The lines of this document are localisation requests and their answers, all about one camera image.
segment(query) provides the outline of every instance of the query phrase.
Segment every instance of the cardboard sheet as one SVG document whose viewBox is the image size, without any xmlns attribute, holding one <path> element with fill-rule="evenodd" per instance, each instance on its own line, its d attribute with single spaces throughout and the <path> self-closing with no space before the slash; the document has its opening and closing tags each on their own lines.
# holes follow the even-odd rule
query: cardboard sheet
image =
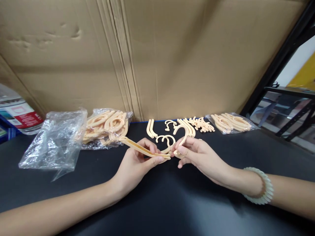
<svg viewBox="0 0 315 236">
<path fill-rule="evenodd" d="M 239 112 L 305 4 L 123 1 L 141 118 Z"/>
<path fill-rule="evenodd" d="M 0 54 L 44 113 L 132 110 L 106 1 L 1 1 L 0 21 Z"/>
<path fill-rule="evenodd" d="M 41 114 L 239 112 L 306 1 L 0 2 L 0 83 Z"/>
</svg>

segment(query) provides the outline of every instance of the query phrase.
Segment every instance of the plastic bag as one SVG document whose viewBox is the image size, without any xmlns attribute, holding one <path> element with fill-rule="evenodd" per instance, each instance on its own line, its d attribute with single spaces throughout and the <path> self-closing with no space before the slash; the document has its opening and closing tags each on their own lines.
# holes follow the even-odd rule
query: plastic bag
<svg viewBox="0 0 315 236">
<path fill-rule="evenodd" d="M 74 171 L 86 128 L 87 111 L 49 112 L 24 153 L 23 169 L 58 170 L 53 181 Z"/>
<path fill-rule="evenodd" d="M 122 115 L 122 118 L 124 119 L 124 123 L 122 124 L 121 128 L 119 128 L 119 130 L 117 130 L 118 128 L 113 129 L 112 127 L 109 127 L 108 129 L 104 129 L 104 126 L 101 124 L 100 124 L 100 126 L 102 127 L 101 131 L 99 131 L 100 129 L 99 126 L 89 127 L 89 121 L 93 121 L 92 118 L 98 118 L 99 115 L 104 114 L 104 116 L 100 117 L 99 120 L 101 122 L 102 118 L 104 118 L 107 121 L 111 117 L 114 117 L 115 114 L 119 114 L 119 113 Z M 120 136 L 126 135 L 133 114 L 134 113 L 131 111 L 123 112 L 123 111 L 115 110 L 112 108 L 93 109 L 93 114 L 88 118 L 88 123 L 87 123 L 87 132 L 92 132 L 91 138 L 90 138 L 92 139 L 92 141 L 89 142 L 88 138 L 84 138 L 81 149 L 82 150 L 103 150 L 103 149 L 110 149 L 113 147 L 118 147 L 119 145 L 123 145 L 123 143 L 119 142 L 118 139 Z"/>
<path fill-rule="evenodd" d="M 228 116 L 228 115 L 232 115 L 235 117 L 240 117 L 238 118 L 239 120 L 243 120 L 245 121 L 245 123 L 247 123 L 248 125 L 245 124 L 241 124 L 242 126 L 240 126 L 238 123 L 233 123 L 233 121 L 231 121 L 232 117 Z M 213 117 L 211 117 L 212 115 L 206 115 L 206 118 L 211 121 L 211 123 L 213 125 L 215 125 L 215 127 L 217 128 L 217 130 L 219 130 L 222 134 L 234 134 L 234 133 L 242 133 L 242 132 L 247 132 L 247 131 L 251 131 L 251 130 L 255 130 L 255 129 L 260 129 L 259 127 L 257 127 L 251 120 L 235 113 L 235 112 L 230 112 L 230 113 L 223 113 L 221 114 L 221 118 L 223 118 L 225 120 L 225 125 L 219 126 L 216 124 L 216 122 L 214 121 Z"/>
</svg>

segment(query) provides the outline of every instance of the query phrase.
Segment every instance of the yellow wall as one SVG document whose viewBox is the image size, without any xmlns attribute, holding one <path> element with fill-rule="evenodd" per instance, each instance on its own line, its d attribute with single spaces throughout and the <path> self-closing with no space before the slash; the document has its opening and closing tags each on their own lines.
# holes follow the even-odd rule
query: yellow wall
<svg viewBox="0 0 315 236">
<path fill-rule="evenodd" d="M 290 81 L 287 87 L 307 88 L 315 91 L 315 52 Z"/>
</svg>

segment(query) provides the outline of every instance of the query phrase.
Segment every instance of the forearm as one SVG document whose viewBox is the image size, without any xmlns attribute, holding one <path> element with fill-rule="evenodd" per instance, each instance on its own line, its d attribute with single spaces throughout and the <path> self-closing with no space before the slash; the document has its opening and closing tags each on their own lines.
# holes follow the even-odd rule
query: forearm
<svg viewBox="0 0 315 236">
<path fill-rule="evenodd" d="M 108 181 L 0 214 L 0 235 L 55 235 L 122 198 Z"/>
<path fill-rule="evenodd" d="M 315 183 L 267 174 L 274 195 L 271 205 L 315 220 Z M 252 171 L 233 168 L 225 187 L 249 196 L 258 196 L 263 189 L 260 176 Z"/>
</svg>

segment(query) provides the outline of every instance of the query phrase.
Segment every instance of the plastic bottle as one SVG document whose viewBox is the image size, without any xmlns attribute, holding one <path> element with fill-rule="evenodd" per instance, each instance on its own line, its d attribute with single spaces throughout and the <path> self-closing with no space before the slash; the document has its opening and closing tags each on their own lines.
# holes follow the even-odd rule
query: plastic bottle
<svg viewBox="0 0 315 236">
<path fill-rule="evenodd" d="M 0 115 L 23 134 L 37 134 L 42 127 L 42 118 L 15 91 L 0 84 Z"/>
</svg>

